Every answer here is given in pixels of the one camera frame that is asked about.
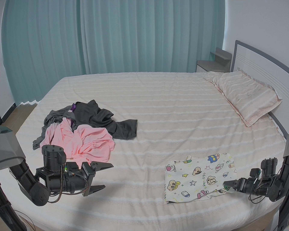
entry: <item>curtain fold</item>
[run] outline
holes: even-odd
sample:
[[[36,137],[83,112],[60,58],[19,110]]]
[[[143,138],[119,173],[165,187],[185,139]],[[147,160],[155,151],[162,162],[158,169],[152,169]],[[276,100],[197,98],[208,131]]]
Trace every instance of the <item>curtain fold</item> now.
[[[225,0],[7,0],[4,66],[16,104],[63,77],[195,72],[223,46]]]

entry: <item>pillow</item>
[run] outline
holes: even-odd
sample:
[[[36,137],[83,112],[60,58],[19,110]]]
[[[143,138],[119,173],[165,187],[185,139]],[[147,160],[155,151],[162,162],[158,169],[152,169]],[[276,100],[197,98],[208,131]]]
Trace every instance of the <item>pillow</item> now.
[[[273,87],[252,79],[241,70],[229,73],[210,71],[204,79],[213,83],[226,97],[247,127],[282,101]]]

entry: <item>baseboard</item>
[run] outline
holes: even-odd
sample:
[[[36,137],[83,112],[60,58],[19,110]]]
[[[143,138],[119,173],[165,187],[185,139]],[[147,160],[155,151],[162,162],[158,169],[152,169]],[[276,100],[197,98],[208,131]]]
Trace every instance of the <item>baseboard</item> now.
[[[2,123],[4,123],[7,119],[8,119],[8,117],[11,115],[11,113],[14,111],[14,109],[16,108],[16,104],[14,103],[10,108],[9,108],[9,110],[5,113],[5,115],[1,118],[0,117],[0,125],[2,124]]]

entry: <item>star print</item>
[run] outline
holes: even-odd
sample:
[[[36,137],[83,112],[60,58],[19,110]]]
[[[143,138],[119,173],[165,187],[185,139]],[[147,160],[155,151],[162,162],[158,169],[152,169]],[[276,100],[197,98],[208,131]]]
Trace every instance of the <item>star print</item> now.
[[[190,183],[191,183],[191,186],[192,186],[192,185],[195,186],[195,184],[196,184],[197,182],[192,180]]]

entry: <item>pile of clothes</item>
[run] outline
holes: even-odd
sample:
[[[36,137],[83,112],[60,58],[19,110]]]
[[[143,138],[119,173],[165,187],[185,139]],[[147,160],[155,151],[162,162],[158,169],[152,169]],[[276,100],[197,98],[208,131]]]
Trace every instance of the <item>pile of clothes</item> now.
[[[114,149],[114,139],[136,137],[137,120],[115,122],[113,113],[100,109],[95,100],[76,102],[44,119],[41,136],[33,141],[33,150],[43,145],[63,147],[66,157],[81,166],[83,161],[107,162]]]

